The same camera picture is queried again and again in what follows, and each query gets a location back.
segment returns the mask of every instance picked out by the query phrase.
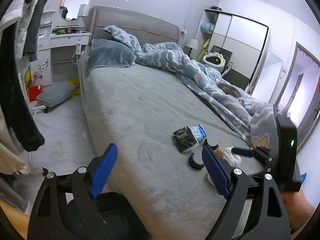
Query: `drawstring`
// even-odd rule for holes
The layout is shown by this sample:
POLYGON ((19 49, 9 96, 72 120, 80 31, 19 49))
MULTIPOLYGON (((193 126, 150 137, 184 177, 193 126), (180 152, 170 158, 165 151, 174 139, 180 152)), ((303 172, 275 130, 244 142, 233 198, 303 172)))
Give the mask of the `drawstring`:
POLYGON ((14 170, 15 173, 21 175, 21 172, 17 171, 16 166, 13 163, 11 163, 11 168, 14 170))

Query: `red object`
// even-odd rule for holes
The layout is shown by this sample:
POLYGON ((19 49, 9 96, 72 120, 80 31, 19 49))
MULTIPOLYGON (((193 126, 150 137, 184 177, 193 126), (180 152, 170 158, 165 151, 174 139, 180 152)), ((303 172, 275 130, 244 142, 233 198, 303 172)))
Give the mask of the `red object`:
POLYGON ((39 96, 42 93, 42 86, 37 85, 37 86, 32 86, 29 87, 29 96, 30 96, 30 102, 36 101, 37 96, 39 96))

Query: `beige jacket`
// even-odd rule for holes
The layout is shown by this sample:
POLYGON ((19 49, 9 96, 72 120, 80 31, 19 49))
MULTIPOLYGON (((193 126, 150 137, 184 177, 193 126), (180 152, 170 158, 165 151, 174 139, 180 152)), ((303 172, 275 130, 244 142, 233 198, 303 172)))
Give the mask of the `beige jacket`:
POLYGON ((20 159, 19 155, 9 135, 0 107, 0 172, 8 175, 13 174, 15 170, 23 174, 30 173, 28 164, 20 159))

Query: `mattress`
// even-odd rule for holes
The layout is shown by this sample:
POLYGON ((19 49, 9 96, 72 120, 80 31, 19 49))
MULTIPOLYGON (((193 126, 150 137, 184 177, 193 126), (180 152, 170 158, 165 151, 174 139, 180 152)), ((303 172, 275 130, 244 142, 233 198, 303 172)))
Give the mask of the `mattress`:
MULTIPOLYGON (((130 202, 154 240, 203 240, 222 211, 225 199, 207 181, 207 172, 188 165, 172 133, 201 124, 211 145, 248 147, 176 76, 134 65, 97 68, 86 77, 87 50, 78 65, 81 95, 98 155, 110 143, 118 159, 108 179, 130 202)), ((201 158, 201 148, 194 150, 201 158)), ((247 174, 261 171, 255 159, 242 158, 247 174)), ((245 224, 247 202, 236 234, 245 224)))

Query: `lamp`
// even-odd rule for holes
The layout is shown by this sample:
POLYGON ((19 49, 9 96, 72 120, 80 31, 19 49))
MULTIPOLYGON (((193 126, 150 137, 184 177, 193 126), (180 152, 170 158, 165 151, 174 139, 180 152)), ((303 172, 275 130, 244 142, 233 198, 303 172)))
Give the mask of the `lamp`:
POLYGON ((81 4, 78 12, 78 18, 86 17, 89 14, 91 6, 89 4, 81 4))
POLYGON ((190 39, 190 40, 187 42, 186 47, 190 48, 190 52, 189 52, 189 54, 188 54, 188 56, 190 56, 190 53, 191 53, 192 49, 198 50, 199 43, 198 43, 198 41, 195 40, 195 39, 190 39))

